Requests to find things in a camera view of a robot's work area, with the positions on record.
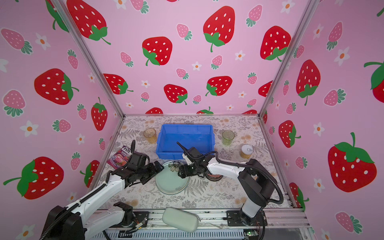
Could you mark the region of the pale green floral plate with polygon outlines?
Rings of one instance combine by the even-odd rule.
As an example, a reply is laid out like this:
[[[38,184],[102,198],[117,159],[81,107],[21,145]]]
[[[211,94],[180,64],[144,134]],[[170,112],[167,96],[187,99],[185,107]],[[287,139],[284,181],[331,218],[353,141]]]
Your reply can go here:
[[[178,173],[180,161],[169,161],[163,164],[164,169],[155,177],[157,188],[164,194],[175,195],[185,189],[190,181],[190,177],[181,178]]]

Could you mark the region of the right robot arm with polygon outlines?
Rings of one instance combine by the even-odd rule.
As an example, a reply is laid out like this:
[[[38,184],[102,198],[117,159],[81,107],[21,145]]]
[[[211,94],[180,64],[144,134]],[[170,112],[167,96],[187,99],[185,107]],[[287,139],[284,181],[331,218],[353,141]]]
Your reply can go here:
[[[187,149],[183,145],[179,146],[183,150],[183,158],[187,161],[179,167],[180,178],[208,174],[239,181],[248,197],[240,210],[244,222],[254,220],[269,203],[283,204],[284,194],[278,181],[259,161],[255,159],[250,159],[246,163],[224,161],[219,158],[217,151],[201,154],[194,147]]]

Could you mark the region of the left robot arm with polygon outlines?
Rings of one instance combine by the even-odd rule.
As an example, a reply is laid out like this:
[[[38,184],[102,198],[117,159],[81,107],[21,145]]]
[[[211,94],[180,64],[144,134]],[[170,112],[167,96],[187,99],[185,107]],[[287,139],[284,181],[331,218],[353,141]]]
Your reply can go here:
[[[137,220],[133,207],[128,204],[118,202],[102,214],[94,213],[117,193],[136,184],[146,184],[164,169],[158,161],[147,163],[147,158],[145,154],[133,153],[125,165],[109,171],[106,180],[97,188],[66,207],[53,208],[40,238],[89,240],[115,225],[136,231],[143,224]]]

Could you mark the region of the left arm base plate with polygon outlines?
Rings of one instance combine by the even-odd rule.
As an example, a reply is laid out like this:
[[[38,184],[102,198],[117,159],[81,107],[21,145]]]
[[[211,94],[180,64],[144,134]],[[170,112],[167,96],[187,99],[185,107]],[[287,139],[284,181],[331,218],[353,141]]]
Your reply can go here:
[[[117,225],[111,226],[111,228],[128,228],[132,229],[138,224],[142,224],[141,228],[146,228],[148,224],[150,212],[147,211],[133,211],[129,214],[126,214],[123,217],[122,222]]]

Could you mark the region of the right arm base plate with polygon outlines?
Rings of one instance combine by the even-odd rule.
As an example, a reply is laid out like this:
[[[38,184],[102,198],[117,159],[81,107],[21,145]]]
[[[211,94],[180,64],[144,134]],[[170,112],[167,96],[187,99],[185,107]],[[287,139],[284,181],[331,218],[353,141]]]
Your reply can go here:
[[[249,217],[243,211],[227,211],[224,220],[230,227],[266,227],[268,222],[264,211],[259,211],[254,217]]]

